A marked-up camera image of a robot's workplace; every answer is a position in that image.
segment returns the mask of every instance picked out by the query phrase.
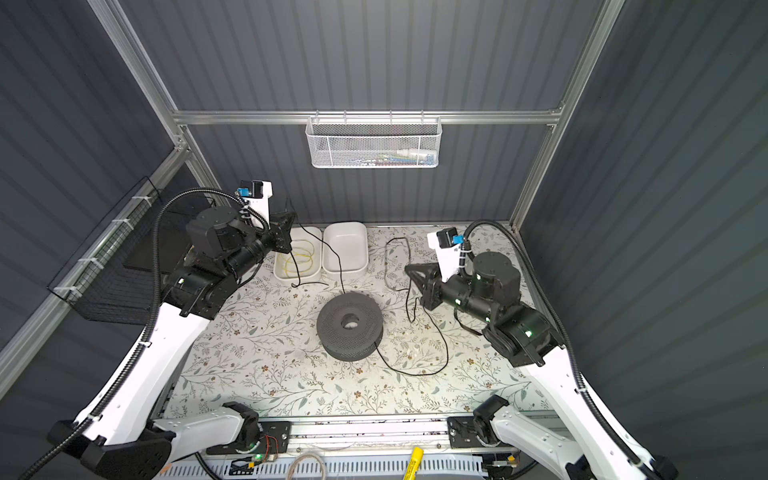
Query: table surface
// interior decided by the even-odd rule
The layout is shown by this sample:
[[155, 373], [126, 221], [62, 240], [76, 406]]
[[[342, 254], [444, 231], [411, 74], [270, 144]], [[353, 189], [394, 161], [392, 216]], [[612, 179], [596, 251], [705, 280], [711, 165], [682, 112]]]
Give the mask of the table surface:
[[[445, 363], [445, 344], [421, 307], [416, 320], [406, 318], [408, 286], [403, 267], [411, 244], [413, 263], [435, 262], [426, 234], [440, 227], [368, 229], [369, 269], [345, 282], [347, 292], [371, 296], [384, 315], [381, 353], [390, 365], [410, 373], [434, 372]], [[480, 227], [472, 234], [475, 253], [494, 250], [518, 265], [508, 241]], [[550, 409], [547, 399], [483, 337], [464, 331], [449, 306], [430, 314], [449, 344], [449, 362], [434, 376], [411, 377], [389, 370], [377, 353], [358, 362], [329, 357], [316, 334], [323, 305], [339, 295], [341, 285], [281, 286], [273, 277], [270, 254], [258, 275], [238, 290], [192, 347], [165, 410], [168, 418], [196, 415], [237, 401], [265, 417], [471, 412], [492, 393], [518, 409]], [[525, 280], [522, 301], [532, 305]], [[418, 290], [409, 299], [412, 312]], [[462, 315], [476, 329], [483, 322]]]

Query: white cable tray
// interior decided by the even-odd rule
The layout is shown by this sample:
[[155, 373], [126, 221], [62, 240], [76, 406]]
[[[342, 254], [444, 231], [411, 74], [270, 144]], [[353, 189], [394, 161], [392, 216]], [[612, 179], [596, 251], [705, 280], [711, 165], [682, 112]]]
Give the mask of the white cable tray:
[[312, 117], [306, 139], [317, 168], [437, 167], [442, 124], [439, 118], [389, 123], [327, 123]]
[[[208, 458], [206, 463], [221, 478], [258, 478], [259, 480], [282, 480], [286, 477], [293, 457], [280, 456], [276, 462], [257, 466], [253, 473], [231, 474], [229, 466], [233, 458]], [[345, 480], [380, 478], [381, 480], [400, 480], [411, 458], [410, 455], [367, 455], [350, 457], [326, 456], [327, 478]], [[479, 455], [432, 454], [424, 455], [416, 478], [476, 478], [482, 480], [487, 474], [482, 471], [482, 457]], [[293, 475], [297, 480], [318, 480], [319, 464], [314, 460], [305, 460], [298, 465]], [[157, 478], [183, 478], [184, 480], [209, 480], [208, 475], [194, 458], [174, 462], [173, 465]]]

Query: black wire basket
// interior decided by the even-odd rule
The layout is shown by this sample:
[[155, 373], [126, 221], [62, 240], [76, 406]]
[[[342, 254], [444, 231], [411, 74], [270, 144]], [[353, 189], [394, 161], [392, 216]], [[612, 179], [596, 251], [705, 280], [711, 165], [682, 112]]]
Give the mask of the black wire basket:
[[[163, 190], [153, 189], [138, 202], [134, 198], [135, 208], [125, 218], [112, 220], [115, 225], [108, 224], [110, 234], [101, 239], [96, 248], [78, 249], [48, 284], [48, 290], [85, 319], [145, 325], [152, 297], [152, 226], [165, 201], [197, 186], [187, 169], [182, 168]], [[163, 215], [160, 230], [163, 275], [184, 259], [191, 247], [185, 226], [210, 203], [202, 195], [187, 195], [174, 202]]]

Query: dark gray spool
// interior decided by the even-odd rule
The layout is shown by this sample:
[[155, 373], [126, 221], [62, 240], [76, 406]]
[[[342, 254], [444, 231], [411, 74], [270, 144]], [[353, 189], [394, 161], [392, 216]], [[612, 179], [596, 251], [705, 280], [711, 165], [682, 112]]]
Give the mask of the dark gray spool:
[[376, 301], [361, 293], [344, 293], [325, 304], [317, 317], [317, 336], [328, 355], [344, 362], [362, 360], [376, 350], [384, 317]]

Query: wire mesh basket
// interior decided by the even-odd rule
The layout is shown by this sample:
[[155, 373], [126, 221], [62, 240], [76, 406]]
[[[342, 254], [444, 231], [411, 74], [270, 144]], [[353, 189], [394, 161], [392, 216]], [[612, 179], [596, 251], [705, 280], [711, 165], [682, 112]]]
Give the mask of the wire mesh basket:
[[[135, 207], [127, 216], [113, 220], [108, 235], [86, 257], [80, 258], [78, 253], [73, 255], [48, 284], [48, 290], [87, 320], [145, 325], [152, 298], [151, 258], [148, 257], [146, 262], [134, 262], [134, 252], [148, 243], [154, 219], [164, 201], [196, 186], [191, 175], [179, 172], [165, 189], [152, 190], [146, 197], [134, 197], [138, 201], [131, 203]], [[175, 253], [165, 250], [167, 243], [164, 239], [176, 234], [183, 236], [186, 242], [186, 224], [207, 206], [205, 197], [187, 196], [165, 213], [161, 225], [162, 277], [167, 273], [163, 271], [163, 263], [167, 263], [164, 260], [171, 263], [177, 260]], [[80, 263], [81, 268], [72, 278], [65, 278], [73, 275], [67, 273], [66, 268], [73, 263]]]
[[437, 167], [442, 125], [306, 122], [312, 165], [318, 168]]

